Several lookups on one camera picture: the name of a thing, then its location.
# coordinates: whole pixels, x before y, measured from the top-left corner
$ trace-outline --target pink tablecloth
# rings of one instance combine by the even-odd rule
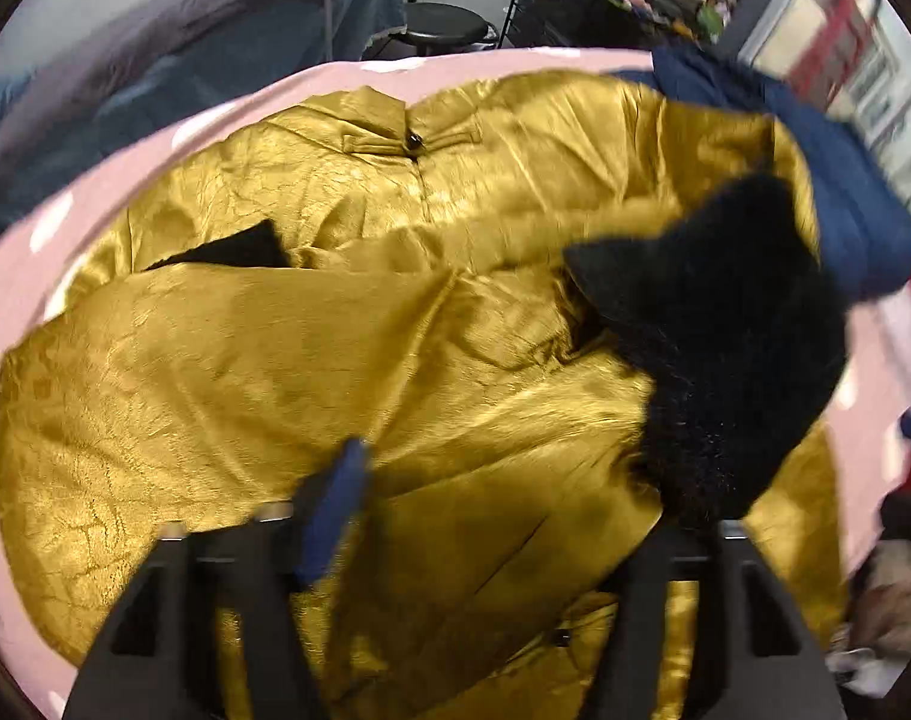
[[[0,241],[0,360],[40,322],[58,314],[73,264],[133,196],[169,167],[246,124],[312,95],[371,86],[415,103],[473,79],[498,79],[546,69],[602,73],[650,70],[644,52],[622,50],[502,50],[413,57],[396,62],[334,63],[279,81],[161,130],[110,157],[41,205]],[[0,536],[0,653],[29,699],[61,718],[75,669],[39,637],[12,582]]]

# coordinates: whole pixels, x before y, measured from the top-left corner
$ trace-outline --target black fabric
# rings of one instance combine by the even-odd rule
[[[566,262],[617,354],[655,381],[639,472],[670,514],[743,517],[846,362],[844,300],[788,185],[743,178],[662,237],[575,245]]]
[[[262,220],[254,227],[228,238],[209,241],[150,266],[148,271],[176,263],[208,263],[233,268],[289,268],[291,264],[279,245],[272,220]]]

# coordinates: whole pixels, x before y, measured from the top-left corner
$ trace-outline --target stool seat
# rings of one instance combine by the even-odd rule
[[[409,2],[408,30],[396,39],[414,46],[420,55],[444,49],[463,49],[485,39],[489,25],[477,13],[443,2]]]

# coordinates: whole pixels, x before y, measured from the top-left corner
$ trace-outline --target pink polka dot tablecloth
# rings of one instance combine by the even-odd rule
[[[87,247],[119,210],[169,167],[239,127],[312,95],[360,86],[415,103],[473,79],[546,69],[602,73],[651,66],[651,57],[644,52],[574,49],[333,63],[174,124],[78,178],[0,241],[0,362],[6,349],[63,310],[65,288]],[[861,306],[853,311],[852,365],[828,410],[840,466],[845,555],[850,566],[864,557],[874,541],[874,508],[898,485],[903,473],[905,447],[892,426],[911,405],[911,376],[904,375],[905,363],[899,362],[906,354],[911,357],[911,295],[900,299],[904,316],[894,320],[894,333],[885,317],[897,316],[898,311],[890,306]],[[898,333],[898,328],[906,327],[908,332]],[[903,341],[892,341],[893,335]],[[0,655],[40,712],[51,720],[61,718],[75,669],[41,640],[29,621],[13,585],[1,536]]]

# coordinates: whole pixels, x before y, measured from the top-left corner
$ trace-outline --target gold jacket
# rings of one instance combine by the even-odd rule
[[[660,506],[627,472],[650,381],[574,349],[561,250],[658,234],[766,163],[814,249],[807,168],[778,122],[570,71],[407,109],[324,95],[191,157],[1,372],[1,530],[39,631],[79,664],[161,523],[241,522],[358,435],[366,504],[294,602],[336,715],[574,717],[614,608],[595,588]],[[294,268],[142,272],[266,217]],[[821,427],[748,524],[825,638],[843,594]],[[674,587],[660,718],[681,708],[696,603]]]

